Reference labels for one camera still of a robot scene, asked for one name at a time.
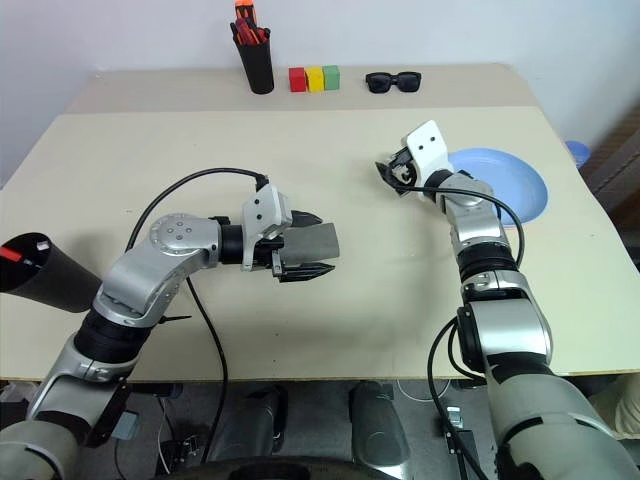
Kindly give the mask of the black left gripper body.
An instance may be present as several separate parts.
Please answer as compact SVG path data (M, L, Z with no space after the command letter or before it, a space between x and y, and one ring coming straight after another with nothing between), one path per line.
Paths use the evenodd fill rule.
M284 238L278 235L273 239L261 239L254 248L254 268L270 270L272 276L279 281L285 272L285 265L280 250L284 247Z

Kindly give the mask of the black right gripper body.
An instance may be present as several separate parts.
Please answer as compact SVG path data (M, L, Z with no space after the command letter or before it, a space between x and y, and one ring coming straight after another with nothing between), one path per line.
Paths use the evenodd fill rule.
M394 153L388 165L395 179L393 188L399 196L408 193L424 196L424 193L418 190L420 187L419 167L407 147Z

